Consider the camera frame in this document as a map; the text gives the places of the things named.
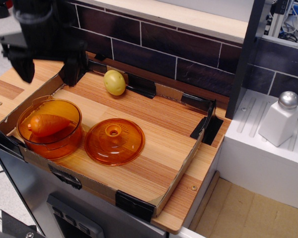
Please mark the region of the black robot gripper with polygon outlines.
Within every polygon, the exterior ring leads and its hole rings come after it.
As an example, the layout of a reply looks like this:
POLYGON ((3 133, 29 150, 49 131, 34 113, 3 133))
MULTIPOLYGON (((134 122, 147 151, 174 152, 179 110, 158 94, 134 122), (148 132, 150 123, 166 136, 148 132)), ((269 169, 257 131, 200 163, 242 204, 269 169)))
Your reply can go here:
POLYGON ((33 59, 63 60, 63 82, 75 86, 88 71, 87 43, 72 32, 75 6, 66 0, 15 0, 13 16, 21 32, 0 35, 0 44, 21 79, 32 82, 33 59))

